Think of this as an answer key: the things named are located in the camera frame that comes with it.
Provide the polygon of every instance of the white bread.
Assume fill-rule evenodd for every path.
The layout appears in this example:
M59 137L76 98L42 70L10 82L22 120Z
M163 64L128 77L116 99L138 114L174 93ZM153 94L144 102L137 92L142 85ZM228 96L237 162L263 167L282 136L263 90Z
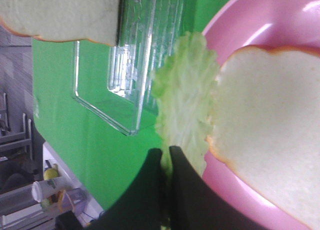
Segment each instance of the white bread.
M0 0L0 24L46 41L117 43L120 0Z
M247 46L217 76L211 152L254 190L320 229L320 57Z

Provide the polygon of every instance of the lettuce leaf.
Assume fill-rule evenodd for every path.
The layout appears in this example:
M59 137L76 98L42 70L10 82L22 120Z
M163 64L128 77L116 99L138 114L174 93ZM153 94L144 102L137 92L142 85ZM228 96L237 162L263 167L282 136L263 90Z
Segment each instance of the lettuce leaf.
M213 131L215 77L219 70L216 53L207 49L205 37L187 32L174 47L174 55L155 73L152 94L157 100L155 129L162 138L162 166L172 172L169 146L180 146L202 176L209 149L207 135Z

